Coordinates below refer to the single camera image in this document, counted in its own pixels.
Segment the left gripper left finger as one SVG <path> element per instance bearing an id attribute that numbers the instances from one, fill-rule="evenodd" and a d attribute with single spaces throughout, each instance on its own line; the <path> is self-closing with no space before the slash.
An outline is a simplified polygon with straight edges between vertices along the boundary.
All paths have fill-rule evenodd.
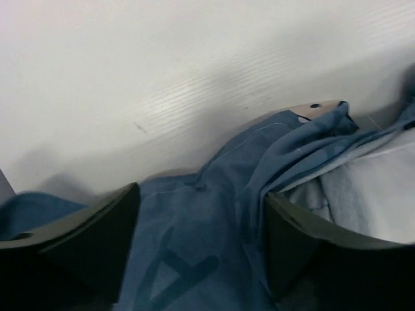
<path id="1" fill-rule="evenodd" d="M 1 205 L 2 310 L 111 310 L 129 258 L 140 188 L 86 206 L 43 193 Z"/>

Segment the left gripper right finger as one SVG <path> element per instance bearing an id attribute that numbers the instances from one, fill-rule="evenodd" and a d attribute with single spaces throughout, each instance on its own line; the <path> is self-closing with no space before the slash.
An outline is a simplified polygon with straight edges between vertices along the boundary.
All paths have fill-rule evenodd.
<path id="1" fill-rule="evenodd" d="M 268 283 L 280 310 L 413 310 L 414 245 L 362 235 L 269 194 Z"/>

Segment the blue cartoon pillowcase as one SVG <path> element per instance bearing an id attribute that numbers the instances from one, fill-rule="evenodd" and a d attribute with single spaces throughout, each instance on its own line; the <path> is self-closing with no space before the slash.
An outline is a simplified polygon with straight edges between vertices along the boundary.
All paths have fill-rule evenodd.
<path id="1" fill-rule="evenodd" d="M 413 99 L 381 129 L 361 130 L 348 110 L 342 101 L 281 111 L 197 173 L 138 184 L 139 214 L 111 310 L 280 310 L 268 283 L 267 196 L 284 197 L 358 147 L 414 130 Z"/>

